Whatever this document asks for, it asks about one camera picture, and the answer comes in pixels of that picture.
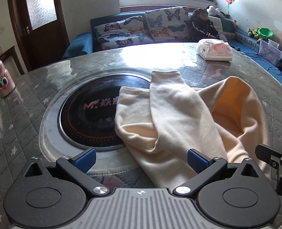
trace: clothing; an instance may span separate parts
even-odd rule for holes
[[[219,39],[218,32],[215,29],[213,22],[210,21],[209,19],[203,21],[198,17],[196,18],[191,17],[191,31],[192,31],[193,41],[195,42],[198,42],[201,39],[206,39],[209,34]]]
[[[190,148],[229,162],[251,157],[270,176],[255,155],[258,144],[269,144],[266,116],[238,77],[195,91],[178,71],[153,71],[149,89],[120,89],[115,130],[157,187],[173,190],[196,175]]]

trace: blue sofa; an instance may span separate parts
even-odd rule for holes
[[[148,25],[144,17],[144,13],[145,11],[120,13],[116,15],[91,19],[91,32],[94,32],[94,27],[96,26],[124,20],[137,15],[143,16],[144,30],[147,30]],[[229,45],[232,46],[235,50],[238,50],[243,54],[249,56],[252,60],[258,63],[263,69],[265,69],[282,84],[282,72],[258,54],[259,45],[256,42],[257,40],[250,38],[246,32],[235,29],[232,20],[221,18],[221,22],[224,34],[228,38]],[[67,48],[63,59],[69,59],[76,56],[102,51],[100,44],[95,41],[95,37],[91,32],[78,35]],[[174,40],[171,42],[191,42],[191,40]]]

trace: quilted gray tablecloth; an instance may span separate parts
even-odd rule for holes
[[[235,50],[232,62],[213,62],[196,55],[195,48],[195,43],[162,43],[108,50],[58,62],[17,78],[16,89],[5,99],[0,98],[0,229],[9,225],[2,201],[14,179],[30,157],[38,156],[46,162],[39,149],[39,129],[46,108],[63,86],[83,76],[123,72],[149,76],[154,69],[178,69],[189,86],[200,88],[238,76],[258,95],[267,116],[270,146],[282,152],[282,86]],[[275,185],[275,172],[271,179]],[[140,168],[104,180],[111,189],[144,187],[145,183],[151,186]],[[276,227],[282,223],[282,197],[280,200]]]

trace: black cloth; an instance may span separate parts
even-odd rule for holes
[[[191,18],[191,31],[192,31],[192,37],[193,41],[198,42],[201,39],[208,38],[209,33],[212,36],[215,36],[216,38],[219,38],[218,32],[215,29],[213,22],[209,19],[206,21],[203,21],[202,19],[197,18]]]

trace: girl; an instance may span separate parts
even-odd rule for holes
[[[213,22],[208,18],[208,12],[203,9],[196,9],[191,17],[191,31],[194,42],[201,39],[219,39],[219,35]]]

